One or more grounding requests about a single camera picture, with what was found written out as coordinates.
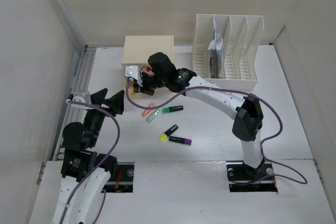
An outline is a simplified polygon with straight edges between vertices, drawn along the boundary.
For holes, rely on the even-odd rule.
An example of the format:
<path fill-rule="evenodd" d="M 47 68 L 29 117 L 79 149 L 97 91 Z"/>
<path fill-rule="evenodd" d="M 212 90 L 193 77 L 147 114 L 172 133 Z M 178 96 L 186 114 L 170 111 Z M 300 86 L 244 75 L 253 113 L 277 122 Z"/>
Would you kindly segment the grey booklet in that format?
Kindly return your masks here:
<path fill-rule="evenodd" d="M 209 69 L 210 77 L 212 79 L 219 79 L 221 76 L 223 66 L 223 49 L 224 41 L 217 22 L 214 21 L 213 40 L 208 45 L 208 50 L 210 51 Z"/>

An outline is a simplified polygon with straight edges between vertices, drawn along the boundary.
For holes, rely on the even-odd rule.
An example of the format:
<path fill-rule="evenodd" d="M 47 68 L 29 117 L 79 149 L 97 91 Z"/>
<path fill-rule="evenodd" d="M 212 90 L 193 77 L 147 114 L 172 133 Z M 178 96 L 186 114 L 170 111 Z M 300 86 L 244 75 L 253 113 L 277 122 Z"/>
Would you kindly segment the beige wooden drawer cabinet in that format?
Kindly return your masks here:
<path fill-rule="evenodd" d="M 162 52 L 174 63 L 174 36 L 173 35 L 149 35 L 149 36 L 126 36 L 122 56 L 124 72 L 129 66 L 138 66 L 139 69 L 148 64 L 149 56 Z"/>

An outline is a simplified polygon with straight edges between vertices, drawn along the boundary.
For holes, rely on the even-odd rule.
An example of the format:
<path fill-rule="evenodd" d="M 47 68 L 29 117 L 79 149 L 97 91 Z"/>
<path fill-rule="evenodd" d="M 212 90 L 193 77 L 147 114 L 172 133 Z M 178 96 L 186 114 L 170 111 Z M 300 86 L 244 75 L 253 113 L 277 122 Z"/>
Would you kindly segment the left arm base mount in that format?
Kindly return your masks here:
<path fill-rule="evenodd" d="M 134 163 L 118 163 L 117 171 L 105 184 L 107 193 L 132 193 Z"/>

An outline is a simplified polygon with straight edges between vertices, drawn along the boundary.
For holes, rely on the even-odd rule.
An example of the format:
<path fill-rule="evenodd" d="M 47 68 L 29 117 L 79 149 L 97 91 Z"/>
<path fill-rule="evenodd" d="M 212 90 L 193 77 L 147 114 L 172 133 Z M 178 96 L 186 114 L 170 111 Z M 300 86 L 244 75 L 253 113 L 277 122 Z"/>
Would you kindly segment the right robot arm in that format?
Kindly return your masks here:
<path fill-rule="evenodd" d="M 148 64 L 151 74 L 142 72 L 138 66 L 127 67 L 125 74 L 132 81 L 134 92 L 153 95 L 156 89 L 165 87 L 224 112 L 233 119 L 232 133 L 242 143 L 244 175 L 254 179 L 262 173 L 264 158 L 260 130 L 264 115 L 257 98 L 235 91 L 221 91 L 194 71 L 176 68 L 162 52 L 149 56 Z"/>

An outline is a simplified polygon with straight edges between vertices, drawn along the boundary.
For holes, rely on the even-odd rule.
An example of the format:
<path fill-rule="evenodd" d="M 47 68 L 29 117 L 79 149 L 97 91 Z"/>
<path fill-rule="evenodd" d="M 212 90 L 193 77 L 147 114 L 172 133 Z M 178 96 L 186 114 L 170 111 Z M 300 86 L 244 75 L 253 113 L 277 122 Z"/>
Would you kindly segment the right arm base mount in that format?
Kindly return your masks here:
<path fill-rule="evenodd" d="M 270 162 L 262 162 L 258 168 L 254 169 L 242 161 L 230 161 L 226 163 L 226 168 L 231 193 L 278 192 L 273 176 L 262 179 L 273 174 Z"/>

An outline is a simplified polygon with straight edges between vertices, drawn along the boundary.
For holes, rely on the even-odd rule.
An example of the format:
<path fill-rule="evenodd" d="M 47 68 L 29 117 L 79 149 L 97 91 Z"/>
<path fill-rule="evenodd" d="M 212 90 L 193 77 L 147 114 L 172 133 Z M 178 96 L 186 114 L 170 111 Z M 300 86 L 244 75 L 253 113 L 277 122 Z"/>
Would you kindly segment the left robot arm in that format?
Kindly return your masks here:
<path fill-rule="evenodd" d="M 107 92 L 106 88 L 94 94 L 77 91 L 66 100 L 87 113 L 83 122 L 71 122 L 62 132 L 64 158 L 52 223 L 96 223 L 102 209 L 99 198 L 105 193 L 103 188 L 117 176 L 116 157 L 91 151 L 105 118 L 114 119 L 124 111 L 124 90 L 108 99 Z"/>

